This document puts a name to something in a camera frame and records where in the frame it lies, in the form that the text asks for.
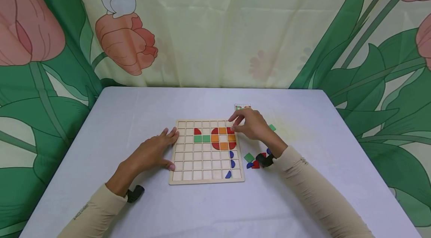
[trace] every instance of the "white table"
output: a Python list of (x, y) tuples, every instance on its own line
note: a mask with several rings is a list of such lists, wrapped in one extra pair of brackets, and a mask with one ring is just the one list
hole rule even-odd
[[(249, 103), (340, 190), (375, 237), (420, 237), (323, 91), (106, 88), (21, 238), (55, 237), (123, 159), (177, 119), (228, 118), (234, 104)], [(240, 145), (243, 155), (266, 150), (244, 138)], [(169, 185), (167, 170), (144, 173), (135, 181), (144, 195), (126, 205), (107, 236), (328, 237), (273, 167), (244, 172), (242, 183), (194, 185)]]

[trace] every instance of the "red piece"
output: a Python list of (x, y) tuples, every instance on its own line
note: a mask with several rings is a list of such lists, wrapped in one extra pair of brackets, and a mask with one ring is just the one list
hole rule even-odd
[(260, 169), (259, 161), (254, 161), (254, 162), (253, 162), (253, 166), (252, 166), (251, 168), (252, 168), (252, 169)]
[(217, 150), (220, 150), (220, 143), (211, 143), (213, 147)]

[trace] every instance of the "beige sleeve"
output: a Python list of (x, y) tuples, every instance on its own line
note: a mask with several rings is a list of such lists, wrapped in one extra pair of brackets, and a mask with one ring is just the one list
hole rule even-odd
[(126, 202), (103, 184), (57, 237), (101, 238)]
[(374, 238), (338, 190), (289, 146), (274, 159), (287, 184), (334, 238)]

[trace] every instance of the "orange square piece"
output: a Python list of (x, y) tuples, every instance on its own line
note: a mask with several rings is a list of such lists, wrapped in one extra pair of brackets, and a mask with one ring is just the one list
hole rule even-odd
[(229, 150), (227, 143), (220, 143), (220, 150)]
[(212, 143), (218, 142), (218, 135), (211, 135), (211, 142)]
[(228, 141), (236, 141), (236, 139), (235, 139), (235, 134), (228, 134), (228, 135), (227, 135), (227, 140), (228, 140)]

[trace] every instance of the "fabric backdrop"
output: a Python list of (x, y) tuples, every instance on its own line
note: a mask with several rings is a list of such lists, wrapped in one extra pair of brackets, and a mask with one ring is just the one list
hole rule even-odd
[(0, 237), (102, 89), (323, 89), (431, 237), (431, 0), (0, 0)]

